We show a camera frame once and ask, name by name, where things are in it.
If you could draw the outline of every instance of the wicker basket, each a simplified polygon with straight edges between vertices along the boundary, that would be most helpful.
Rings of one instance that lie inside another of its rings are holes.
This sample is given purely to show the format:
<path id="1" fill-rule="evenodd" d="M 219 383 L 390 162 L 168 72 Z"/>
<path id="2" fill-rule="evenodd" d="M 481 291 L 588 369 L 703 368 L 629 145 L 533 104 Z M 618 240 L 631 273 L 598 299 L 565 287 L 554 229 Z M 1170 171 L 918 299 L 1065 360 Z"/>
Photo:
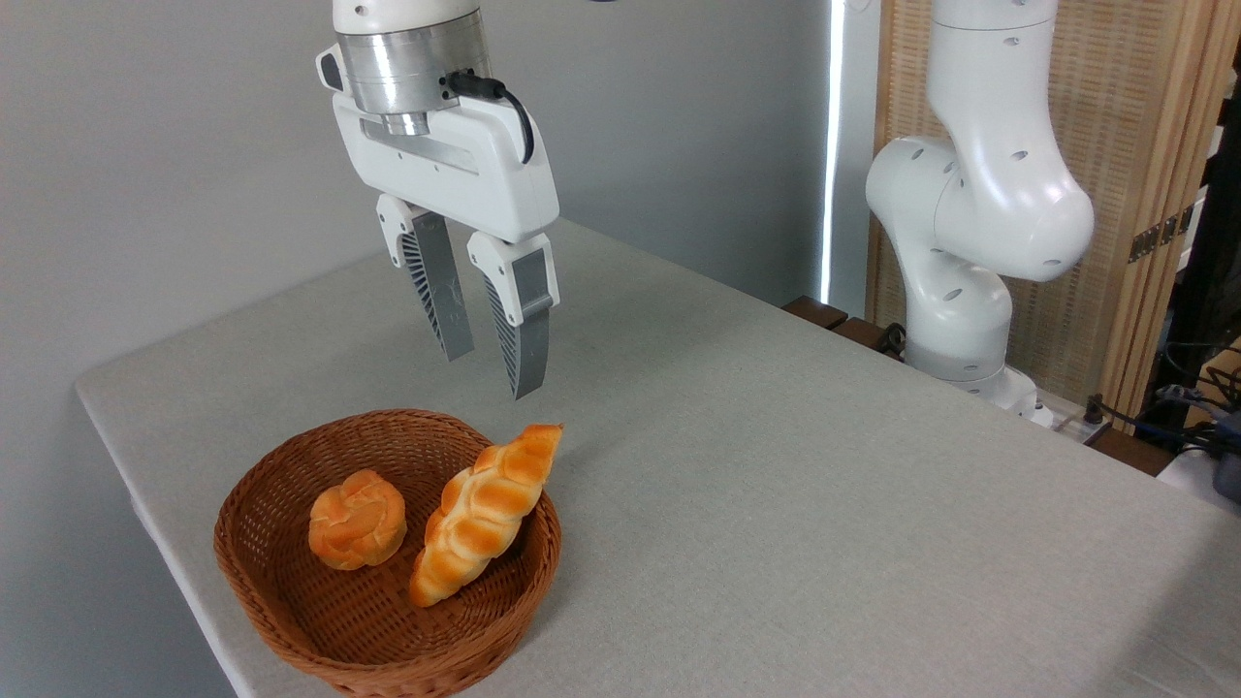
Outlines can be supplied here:
<path id="1" fill-rule="evenodd" d="M 530 627 L 560 559 L 560 522 L 546 493 L 479 579 L 429 609 L 408 597 L 441 491 L 489 445 L 454 417 L 391 410 L 316 427 L 259 461 L 220 509 L 215 548 L 272 650 L 359 697 L 448 696 L 495 671 Z M 410 533 L 382 565 L 338 571 L 307 544 L 310 505 L 361 468 L 405 496 Z"/>

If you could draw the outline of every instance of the robotic gripper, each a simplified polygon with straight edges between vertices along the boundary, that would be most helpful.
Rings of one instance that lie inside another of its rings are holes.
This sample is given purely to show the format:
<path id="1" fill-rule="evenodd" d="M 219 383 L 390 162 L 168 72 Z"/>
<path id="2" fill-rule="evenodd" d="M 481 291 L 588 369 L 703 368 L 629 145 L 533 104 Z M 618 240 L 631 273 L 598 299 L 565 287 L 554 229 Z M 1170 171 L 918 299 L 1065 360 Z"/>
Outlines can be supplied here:
<path id="1" fill-rule="evenodd" d="M 319 78 L 350 161 L 380 190 L 388 256 L 406 267 L 453 360 L 474 349 L 446 219 L 475 232 L 509 386 L 542 385 L 560 303 L 545 230 L 560 201 L 537 124 L 488 77 L 478 0 L 334 0 L 338 42 Z"/>

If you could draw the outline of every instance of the bread roll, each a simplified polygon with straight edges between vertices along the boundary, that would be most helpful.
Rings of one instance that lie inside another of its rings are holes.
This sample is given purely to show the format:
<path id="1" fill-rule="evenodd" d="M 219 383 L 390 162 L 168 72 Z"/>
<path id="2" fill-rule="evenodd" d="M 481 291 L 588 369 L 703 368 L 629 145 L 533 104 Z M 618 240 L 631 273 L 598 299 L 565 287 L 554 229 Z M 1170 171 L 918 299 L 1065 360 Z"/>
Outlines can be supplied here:
<path id="1" fill-rule="evenodd" d="M 513 544 L 542 494 L 563 425 L 530 425 L 508 446 L 489 446 L 457 473 L 427 519 L 410 599 L 426 609 L 457 594 Z"/>
<path id="2" fill-rule="evenodd" d="M 387 560 L 405 534 L 405 498 L 375 471 L 329 487 L 310 508 L 310 550 L 338 570 Z"/>

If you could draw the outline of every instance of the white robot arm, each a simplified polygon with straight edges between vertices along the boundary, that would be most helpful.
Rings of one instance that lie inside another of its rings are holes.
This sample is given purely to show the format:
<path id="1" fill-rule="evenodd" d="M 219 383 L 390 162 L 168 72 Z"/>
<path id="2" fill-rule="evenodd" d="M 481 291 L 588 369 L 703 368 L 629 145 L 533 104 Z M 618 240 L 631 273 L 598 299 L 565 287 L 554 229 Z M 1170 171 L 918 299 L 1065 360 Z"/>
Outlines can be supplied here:
<path id="1" fill-rule="evenodd" d="M 379 189 L 392 263 L 407 267 L 449 360 L 474 348 L 446 217 L 477 232 L 515 397 L 542 384 L 560 303 L 544 229 L 560 202 L 537 124 L 490 79 L 478 0 L 334 0 L 318 57 L 354 169 Z"/>
<path id="2" fill-rule="evenodd" d="M 1056 278 L 1095 226 L 1047 113 L 1055 16 L 1056 0 L 936 0 L 927 98 L 952 142 L 894 140 L 866 180 L 905 281 L 906 361 L 1031 419 L 1034 383 L 1004 365 L 1013 302 L 995 272 Z"/>

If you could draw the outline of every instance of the white wall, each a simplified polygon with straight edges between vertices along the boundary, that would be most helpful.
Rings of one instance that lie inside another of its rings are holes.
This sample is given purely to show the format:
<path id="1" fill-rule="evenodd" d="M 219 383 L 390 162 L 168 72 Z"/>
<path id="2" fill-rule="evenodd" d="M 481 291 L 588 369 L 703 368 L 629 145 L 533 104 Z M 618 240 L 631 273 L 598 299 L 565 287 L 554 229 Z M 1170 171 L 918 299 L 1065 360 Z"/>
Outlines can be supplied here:
<path id="1" fill-rule="evenodd" d="M 0 696 L 227 696 L 71 385 L 381 250 L 313 72 L 328 2 L 2 17 Z M 810 0 L 485 4 L 566 215 L 777 302 L 817 283 L 823 20 Z"/>

